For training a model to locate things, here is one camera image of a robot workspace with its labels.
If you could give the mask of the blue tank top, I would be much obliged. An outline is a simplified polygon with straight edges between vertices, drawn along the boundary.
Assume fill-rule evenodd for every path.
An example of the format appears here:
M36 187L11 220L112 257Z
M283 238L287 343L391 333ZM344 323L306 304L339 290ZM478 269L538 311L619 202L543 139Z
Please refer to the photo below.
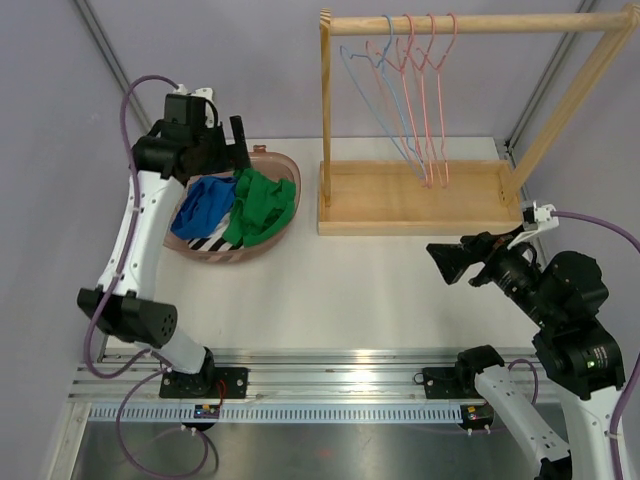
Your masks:
M208 237L235 201L234 176L204 176L195 181L177 211L170 231L181 240Z

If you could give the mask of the green tank top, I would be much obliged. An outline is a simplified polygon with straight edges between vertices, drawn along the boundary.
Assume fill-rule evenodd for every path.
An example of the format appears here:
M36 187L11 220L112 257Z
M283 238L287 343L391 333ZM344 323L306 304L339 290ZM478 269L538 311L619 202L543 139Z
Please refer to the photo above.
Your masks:
M296 184L273 181L254 168L237 170L235 199L222 238L233 246L260 245L283 230L295 214Z

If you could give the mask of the black white striped tank top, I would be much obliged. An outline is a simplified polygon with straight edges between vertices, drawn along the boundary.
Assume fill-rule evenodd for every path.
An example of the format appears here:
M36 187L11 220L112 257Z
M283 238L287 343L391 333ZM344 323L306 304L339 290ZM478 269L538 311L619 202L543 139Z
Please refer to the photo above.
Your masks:
M223 238L224 233L229 227L230 217L231 213L226 213L208 237L188 240L188 248L200 252L228 252L243 249L244 246L242 242L234 245Z

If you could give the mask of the pink wire hanger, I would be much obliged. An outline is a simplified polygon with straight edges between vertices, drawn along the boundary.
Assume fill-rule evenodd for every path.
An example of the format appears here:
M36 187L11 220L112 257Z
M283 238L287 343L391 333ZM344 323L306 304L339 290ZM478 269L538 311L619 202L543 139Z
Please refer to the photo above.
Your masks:
M404 38L396 38L395 53L408 115L405 143L410 160L419 167L423 186L432 188L435 174L434 154L425 78L429 52L424 53L416 44L413 17L409 14L404 14L403 17L408 22L409 33Z
M429 167L431 170L435 170L432 173L432 178L438 177L439 184L442 188L447 188L450 184L450 171L449 171L449 163L448 163L448 153L446 146L446 122L445 122L445 114L444 114L444 99L443 99L443 82L442 82L442 71L444 68L444 64L449 56L449 53L453 49L457 36L458 36L458 19L457 16L453 12L448 12L446 14L452 21L452 33L451 33L451 41L449 45L446 47L444 53L438 61L433 61L430 57L431 49L433 47L436 35L437 35L437 22L435 20L435 16L431 13L428 14L428 18L431 20L431 34L430 41L427 46L427 49L423 52L424 60L431 67L431 69L435 72L436 75L436 89L437 89L437 106L438 106L438 120L440 126L440 154L436 153L435 144L433 140L433 135L431 133L431 125L429 120L426 120L425 130L428 139L428 145L431 150L431 155L429 157Z
M367 41L365 56L379 89L384 110L391 117L393 129L369 101L367 105L402 159L423 185L430 188L432 186L432 173L429 171L431 165L429 160L424 160L419 136L414 128L415 122L406 86L408 53L399 47L399 38L395 36L392 18L389 15L383 15L383 18L389 28L386 44L382 49L378 49L374 42Z

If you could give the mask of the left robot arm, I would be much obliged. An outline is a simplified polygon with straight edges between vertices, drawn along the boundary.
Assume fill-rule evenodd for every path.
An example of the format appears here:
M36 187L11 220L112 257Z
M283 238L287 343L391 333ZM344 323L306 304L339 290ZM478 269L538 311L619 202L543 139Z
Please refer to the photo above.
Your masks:
M163 398L235 398L247 376L242 367L216 367L211 350L179 328L176 307L155 299L161 249L188 182L250 164L241 118L231 127L227 143L210 88L166 95L163 117L130 150L128 200L110 261L97 285L77 295L91 327L164 365Z

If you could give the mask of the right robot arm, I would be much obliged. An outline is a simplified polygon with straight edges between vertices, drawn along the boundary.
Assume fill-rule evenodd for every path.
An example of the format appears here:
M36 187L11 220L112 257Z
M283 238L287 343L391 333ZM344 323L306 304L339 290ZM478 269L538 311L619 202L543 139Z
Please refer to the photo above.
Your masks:
M453 366L456 389L479 395L501 418L526 455L536 479L621 479L624 448L610 421L625 382L620 347L597 318L609 296L597 262L575 251L557 254L547 267L523 230L464 236L426 250L448 285L480 265L469 283L495 285L537 327L535 356L561 403L568 439L554 431L512 384L504 359L490 345L460 352Z

